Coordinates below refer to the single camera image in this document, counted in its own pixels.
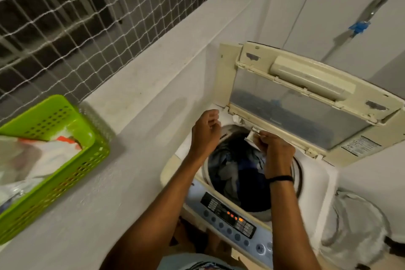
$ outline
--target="warning label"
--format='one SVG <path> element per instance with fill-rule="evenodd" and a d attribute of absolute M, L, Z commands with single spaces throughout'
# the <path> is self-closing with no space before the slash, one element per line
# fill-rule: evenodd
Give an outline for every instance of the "warning label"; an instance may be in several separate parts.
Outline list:
<path fill-rule="evenodd" d="M 369 155 L 370 153 L 375 153 L 378 149 L 382 148 L 382 146 L 361 135 L 357 139 L 343 145 L 342 148 L 353 155 L 360 157 Z"/>

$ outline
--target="washing machine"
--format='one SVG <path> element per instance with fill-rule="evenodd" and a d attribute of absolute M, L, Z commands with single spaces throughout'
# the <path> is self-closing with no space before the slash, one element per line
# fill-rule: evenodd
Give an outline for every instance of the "washing machine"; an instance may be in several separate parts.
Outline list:
<path fill-rule="evenodd" d="M 296 148 L 291 171 L 301 216 L 315 253 L 336 192 L 339 170 L 405 139 L 405 101 L 360 78 L 274 47 L 221 44 L 213 104 L 220 144 L 260 130 Z M 191 133 L 165 165 L 163 186 L 180 166 Z M 219 193 L 209 161 L 197 172 L 184 207 L 253 262 L 273 268 L 271 209 L 251 212 Z"/>

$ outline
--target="green plastic basket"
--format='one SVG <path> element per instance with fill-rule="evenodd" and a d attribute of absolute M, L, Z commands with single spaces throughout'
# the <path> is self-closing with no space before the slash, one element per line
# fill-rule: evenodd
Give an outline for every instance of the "green plastic basket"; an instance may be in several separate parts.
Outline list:
<path fill-rule="evenodd" d="M 99 132 L 62 95 L 53 95 L 0 127 L 0 135 L 50 140 L 66 129 L 82 151 L 0 215 L 0 244 L 14 238 L 109 154 Z"/>

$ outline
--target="washing machine lid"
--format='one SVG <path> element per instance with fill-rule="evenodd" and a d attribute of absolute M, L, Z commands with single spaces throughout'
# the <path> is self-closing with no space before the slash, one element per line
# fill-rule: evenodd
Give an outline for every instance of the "washing machine lid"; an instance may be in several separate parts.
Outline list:
<path fill-rule="evenodd" d="M 274 47 L 220 44 L 214 103 L 311 157 L 346 166 L 405 139 L 405 101 Z"/>

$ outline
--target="black wristband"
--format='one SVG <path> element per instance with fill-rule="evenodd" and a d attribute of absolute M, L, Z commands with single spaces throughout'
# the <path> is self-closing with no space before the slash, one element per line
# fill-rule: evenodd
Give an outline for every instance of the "black wristband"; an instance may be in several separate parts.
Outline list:
<path fill-rule="evenodd" d="M 271 184 L 272 182 L 276 181 L 291 181 L 294 182 L 294 179 L 291 175 L 280 175 L 272 178 L 266 179 L 268 184 Z"/>

